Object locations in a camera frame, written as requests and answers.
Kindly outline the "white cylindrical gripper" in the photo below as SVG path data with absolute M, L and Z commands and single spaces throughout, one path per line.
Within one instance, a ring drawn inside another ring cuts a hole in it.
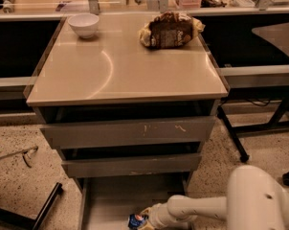
M 155 230 L 169 227 L 172 224 L 172 216 L 167 205 L 158 203 L 152 207 L 147 207 L 140 213 L 141 216 L 148 217 L 148 221 L 141 225 L 138 230 Z

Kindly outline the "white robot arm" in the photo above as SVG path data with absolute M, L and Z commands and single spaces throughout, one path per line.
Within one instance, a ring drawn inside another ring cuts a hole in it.
M 173 227 L 197 217 L 224 220 L 227 230 L 289 230 L 289 193 L 264 170 L 241 166 L 232 171 L 225 196 L 173 195 L 141 216 L 139 230 Z

